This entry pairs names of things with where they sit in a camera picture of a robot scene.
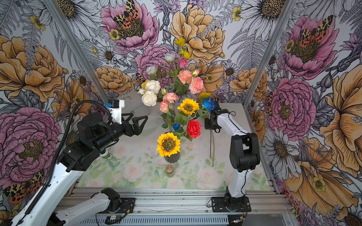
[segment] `red rose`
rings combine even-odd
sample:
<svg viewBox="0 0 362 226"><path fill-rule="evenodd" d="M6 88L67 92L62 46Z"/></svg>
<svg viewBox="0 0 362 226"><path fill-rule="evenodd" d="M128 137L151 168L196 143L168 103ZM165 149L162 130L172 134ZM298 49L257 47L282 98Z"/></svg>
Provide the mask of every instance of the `red rose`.
<svg viewBox="0 0 362 226"><path fill-rule="evenodd" d="M187 133L190 135L191 138L196 138L200 136L201 132L201 125L196 120L190 120L187 124Z"/></svg>

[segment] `black vase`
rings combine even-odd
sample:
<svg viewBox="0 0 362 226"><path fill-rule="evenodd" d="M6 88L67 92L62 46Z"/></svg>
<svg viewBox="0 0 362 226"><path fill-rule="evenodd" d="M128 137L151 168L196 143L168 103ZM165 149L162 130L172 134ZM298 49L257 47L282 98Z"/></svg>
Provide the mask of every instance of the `black vase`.
<svg viewBox="0 0 362 226"><path fill-rule="evenodd" d="M180 152L178 152L177 154L173 154L170 157L168 157L167 155L165 156L165 160L169 163L175 163L180 159Z"/></svg>

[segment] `pink peony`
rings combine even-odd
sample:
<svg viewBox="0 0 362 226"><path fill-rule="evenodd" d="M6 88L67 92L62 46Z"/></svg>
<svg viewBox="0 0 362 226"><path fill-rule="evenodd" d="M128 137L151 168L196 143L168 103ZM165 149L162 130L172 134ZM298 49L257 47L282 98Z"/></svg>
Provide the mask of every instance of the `pink peony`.
<svg viewBox="0 0 362 226"><path fill-rule="evenodd" d="M38 108L23 107L0 116L0 186L25 184L36 173L50 166L58 122Z"/></svg>
<svg viewBox="0 0 362 226"><path fill-rule="evenodd" d="M180 68L184 68L188 65L189 63L187 63L187 59L181 59L180 60Z"/></svg>
<svg viewBox="0 0 362 226"><path fill-rule="evenodd" d="M136 29L123 29L118 27L113 18L117 15L124 14L126 11L126 4L120 7L118 4L115 8L101 8L101 18L103 31L105 33L114 32L114 39L109 39L115 42L116 51L123 53L123 51L132 52L134 50L144 49L148 45L155 44L158 39L159 24L156 17L152 17L151 13L147 11L144 4L140 4L134 0L136 8L139 9L139 19L136 19L132 26Z"/></svg>
<svg viewBox="0 0 362 226"><path fill-rule="evenodd" d="M296 141L302 138L313 124L316 106L312 101L313 92L309 84L301 78L282 78L273 91L271 100L272 116L269 125L288 135Z"/></svg>
<svg viewBox="0 0 362 226"><path fill-rule="evenodd" d="M182 84L186 84L186 82L190 83L192 78L192 72L189 70L180 71L178 74L178 78L180 79Z"/></svg>
<svg viewBox="0 0 362 226"><path fill-rule="evenodd" d="M171 63L171 68L175 70L180 63L180 56L174 52L169 51L166 47L160 45L154 45L147 47L142 54L136 56L135 61L137 63L137 72L140 73L144 79L152 80L146 69L150 66L157 66L156 78L160 82L161 87L168 86L169 82L169 68L170 64L165 60L164 54L175 53L175 61Z"/></svg>
<svg viewBox="0 0 362 226"><path fill-rule="evenodd" d="M163 96L163 100L173 103L174 101L178 100L178 96L175 93L167 93Z"/></svg>
<svg viewBox="0 0 362 226"><path fill-rule="evenodd" d="M300 17L291 34L287 37L287 45L284 55L281 56L281 63L286 71L290 71L294 76L302 76L306 80L315 78L321 73L334 59L337 51L332 51L335 46L339 29L334 30L334 21L327 30L327 36L320 43L311 40L306 47L300 45L300 31L303 29L313 30L317 28L322 20L310 20L305 16Z"/></svg>
<svg viewBox="0 0 362 226"><path fill-rule="evenodd" d="M160 110L163 112L163 113L167 113L168 112L168 102L163 100L161 103L160 103Z"/></svg>
<svg viewBox="0 0 362 226"><path fill-rule="evenodd" d="M203 80L200 77L192 77L190 90L192 94L200 93L203 89Z"/></svg>

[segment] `painted sunflower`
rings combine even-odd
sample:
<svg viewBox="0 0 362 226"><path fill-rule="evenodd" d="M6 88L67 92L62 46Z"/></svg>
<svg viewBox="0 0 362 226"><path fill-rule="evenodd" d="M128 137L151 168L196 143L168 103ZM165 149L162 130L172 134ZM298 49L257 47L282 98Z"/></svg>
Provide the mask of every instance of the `painted sunflower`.
<svg viewBox="0 0 362 226"><path fill-rule="evenodd" d="M173 154L180 152L180 140L173 133L164 133L161 134L157 140L159 143L157 145L157 151L160 153L161 157L168 156L170 157Z"/></svg>
<svg viewBox="0 0 362 226"><path fill-rule="evenodd" d="M183 111L187 115L192 115L196 110L199 110L199 104L193 99L185 98L177 109Z"/></svg>

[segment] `table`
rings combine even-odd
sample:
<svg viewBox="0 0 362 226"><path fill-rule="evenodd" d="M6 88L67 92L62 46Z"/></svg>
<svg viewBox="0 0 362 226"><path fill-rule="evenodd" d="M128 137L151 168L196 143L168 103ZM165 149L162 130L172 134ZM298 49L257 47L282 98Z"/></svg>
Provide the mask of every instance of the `table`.
<svg viewBox="0 0 362 226"><path fill-rule="evenodd" d="M233 118L241 127L250 131L242 104L220 103L220 107L235 111L236 116ZM82 175L78 186L225 190L231 181L233 169L229 160L231 139L226 132L213 132L215 159L212 165L210 130L204 129L203 119L199 118L201 135L192 142L181 138L181 157L173 163L175 175L168 178L165 167L169 163L156 151L158 137L168 130L161 127L164 121L158 105L149 107L149 111L143 132L139 136L122 136L117 144L109 148L113 158L109 162L100 157L93 161ZM247 179L246 190L270 190L261 163Z"/></svg>

